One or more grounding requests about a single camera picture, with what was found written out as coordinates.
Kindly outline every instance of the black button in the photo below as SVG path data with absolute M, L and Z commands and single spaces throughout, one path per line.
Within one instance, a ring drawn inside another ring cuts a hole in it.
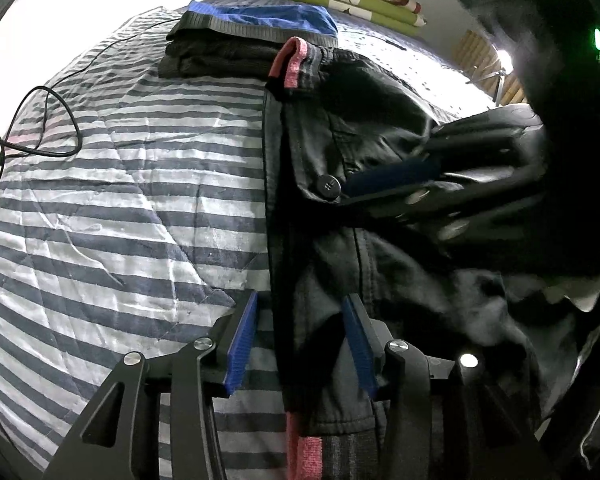
M 340 182 L 333 175 L 319 176 L 315 185 L 322 198 L 336 200 L 340 196 Z

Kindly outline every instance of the pink trim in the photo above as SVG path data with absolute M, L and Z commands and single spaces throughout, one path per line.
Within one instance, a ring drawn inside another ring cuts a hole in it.
M 291 413 L 286 414 L 286 478 L 322 478 L 322 439 L 317 436 L 299 436 L 298 418 Z
M 269 77 L 280 77 L 285 59 L 291 54 L 291 60 L 286 68 L 284 88 L 298 88 L 300 64 L 306 57 L 308 46 L 302 38 L 289 38 L 273 60 Z

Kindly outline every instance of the striped bed sheet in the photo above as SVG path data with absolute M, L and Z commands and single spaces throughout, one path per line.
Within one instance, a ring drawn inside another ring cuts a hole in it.
M 154 9 L 131 18 L 59 73 L 51 84 L 93 61 L 55 87 L 74 111 L 83 149 L 68 159 L 10 160 L 0 183 L 0 425 L 40 470 L 126 352 L 175 352 L 230 311 L 232 290 L 269 288 L 264 83 L 158 78 L 165 35 L 179 17 Z M 408 65 L 436 68 L 446 86 L 430 85 L 423 96 L 440 120 L 489 107 L 483 94 L 458 107 L 448 89 L 466 90 L 464 80 L 420 44 L 334 17 L 343 48 L 366 49 L 385 65 L 389 52 L 402 63 L 394 72 L 416 91 L 428 83 Z M 26 106 L 14 142 L 38 138 L 43 103 L 37 96 Z M 51 99 L 41 147 L 66 148 L 73 136 Z M 163 396 L 163 479 L 171 477 L 168 403 Z M 270 310 L 260 312 L 242 388 L 215 408 L 229 479 L 286 476 Z

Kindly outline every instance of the black cable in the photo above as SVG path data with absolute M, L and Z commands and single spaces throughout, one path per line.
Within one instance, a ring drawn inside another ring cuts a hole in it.
M 63 78 L 60 78 L 58 81 L 53 83 L 51 86 L 40 85 L 40 86 L 35 86 L 31 90 L 29 90 L 27 92 L 27 94 L 23 97 L 22 101 L 20 101 L 20 104 L 18 105 L 18 107 L 16 108 L 13 118 L 11 119 L 11 124 L 9 124 L 7 133 L 4 135 L 4 138 L 2 138 L 0 136 L 0 180 L 2 179 L 2 174 L 4 173 L 4 164 L 10 158 L 20 158 L 20 157 L 27 156 L 27 155 L 41 155 L 41 156 L 50 156 L 50 157 L 55 157 L 55 158 L 65 158 L 68 156 L 76 155 L 82 149 L 83 134 L 80 131 L 80 127 L 78 126 L 78 123 L 75 120 L 75 116 L 74 116 L 70 106 L 58 94 L 58 92 L 53 90 L 53 88 L 55 86 L 66 81 L 67 79 L 87 70 L 93 64 L 93 62 L 96 61 L 96 59 L 98 59 L 100 57 L 100 54 L 102 54 L 103 52 L 106 52 L 112 46 L 122 43 L 123 41 L 128 41 L 128 40 L 132 40 L 133 38 L 137 38 L 141 34 L 144 34 L 146 31 L 151 30 L 154 27 L 158 27 L 159 25 L 163 25 L 163 24 L 169 23 L 169 22 L 177 22 L 179 19 L 180 18 L 172 18 L 170 20 L 163 20 L 162 22 L 154 23 L 150 27 L 147 27 L 146 29 L 142 30 L 141 32 L 138 32 L 137 34 L 133 34 L 133 35 L 129 36 L 128 38 L 121 38 L 119 40 L 116 40 L 113 43 L 107 45 L 101 51 L 99 51 L 95 56 L 93 56 L 93 59 L 91 59 L 91 61 L 84 68 L 81 68 L 80 70 L 76 70 L 75 72 L 71 72 L 70 74 L 64 76 Z M 45 97 L 45 111 L 44 111 L 43 119 L 42 119 L 42 129 L 40 131 L 40 135 L 38 136 L 38 141 L 36 142 L 36 144 L 33 148 L 30 148 L 29 146 L 23 146 L 22 144 L 15 144 L 13 142 L 9 142 L 9 137 L 11 135 L 11 131 L 16 122 L 16 119 L 18 118 L 18 115 L 20 113 L 20 109 L 23 107 L 24 103 L 27 101 L 27 98 L 29 98 L 29 96 L 31 94 L 33 94 L 33 92 L 37 92 L 39 90 L 45 91 L 46 97 Z M 70 149 L 67 152 L 53 152 L 50 150 L 40 150 L 39 149 L 40 144 L 42 143 L 43 136 L 46 131 L 46 119 L 47 119 L 47 115 L 48 115 L 48 99 L 49 99 L 50 95 L 55 97 L 58 100 L 58 102 L 64 107 L 64 109 L 67 111 L 67 113 L 69 114 L 69 118 L 71 119 L 72 125 L 74 126 L 74 129 L 75 129 L 75 136 L 76 136 L 75 147 Z M 9 148 L 11 150 L 16 150 L 20 153 L 10 153 L 9 155 L 5 155 L 5 153 L 4 153 L 5 148 Z M 4 434 L 7 441 L 13 446 L 13 448 L 18 450 L 18 447 L 14 444 L 13 440 L 11 439 L 11 437 L 5 430 L 4 424 L 2 423 L 1 420 L 0 420 L 0 430 Z M 5 460 L 5 462 L 8 464 L 9 468 L 11 469 L 11 472 L 14 475 L 14 478 L 17 478 L 18 476 L 15 473 L 15 471 L 13 470 L 10 460 L 8 460 L 7 457 L 5 457 L 5 455 L 2 453 L 1 450 L 0 450 L 0 455 Z

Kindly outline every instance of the green led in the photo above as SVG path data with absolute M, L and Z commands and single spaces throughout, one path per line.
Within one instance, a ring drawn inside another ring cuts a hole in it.
M 600 51 L 600 29 L 597 28 L 596 30 L 593 31 L 593 37 L 596 40 L 596 49 L 598 49 Z

